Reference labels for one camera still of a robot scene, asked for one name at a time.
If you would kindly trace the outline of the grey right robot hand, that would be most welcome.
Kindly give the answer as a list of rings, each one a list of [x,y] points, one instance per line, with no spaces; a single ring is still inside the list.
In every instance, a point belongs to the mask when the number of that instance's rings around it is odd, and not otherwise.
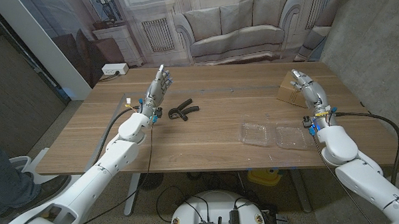
[[[332,109],[323,87],[299,70],[292,70],[291,75],[294,78],[291,85],[303,95],[315,125],[320,128],[337,125],[335,113],[330,114]]]

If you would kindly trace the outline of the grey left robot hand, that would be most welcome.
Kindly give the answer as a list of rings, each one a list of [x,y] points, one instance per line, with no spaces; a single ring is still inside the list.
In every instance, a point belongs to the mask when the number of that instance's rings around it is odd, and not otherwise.
[[[170,71],[165,70],[164,65],[161,64],[155,79],[150,83],[145,93],[142,106],[140,107],[140,113],[147,117],[151,117],[161,105],[164,95],[171,83]]]

